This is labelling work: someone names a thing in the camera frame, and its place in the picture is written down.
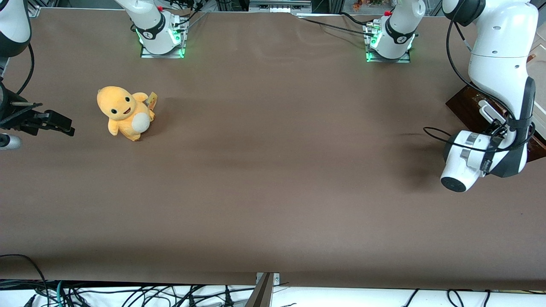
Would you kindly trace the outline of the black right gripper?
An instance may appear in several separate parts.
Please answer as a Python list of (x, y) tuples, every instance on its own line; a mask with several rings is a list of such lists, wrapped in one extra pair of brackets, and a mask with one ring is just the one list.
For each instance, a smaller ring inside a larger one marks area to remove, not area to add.
[[(1, 128), (2, 130), (15, 130), (21, 132), (37, 132), (42, 128), (35, 111), (41, 103), (32, 103), (1, 85)], [(17, 150), (21, 147), (21, 138), (9, 134), (0, 134), (1, 150)]]

